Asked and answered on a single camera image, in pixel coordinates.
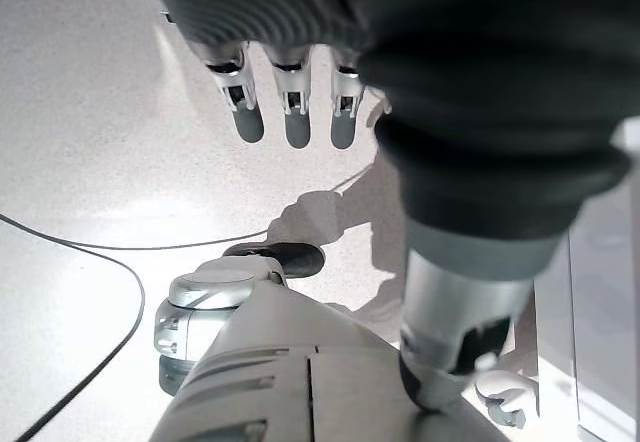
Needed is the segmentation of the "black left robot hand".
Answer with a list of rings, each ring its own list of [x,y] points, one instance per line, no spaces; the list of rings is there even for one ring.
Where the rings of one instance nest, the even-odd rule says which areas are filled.
[[[497,355],[584,202],[631,161],[639,0],[161,0],[196,53],[260,42],[346,52],[391,111],[407,272],[402,380],[440,409]]]

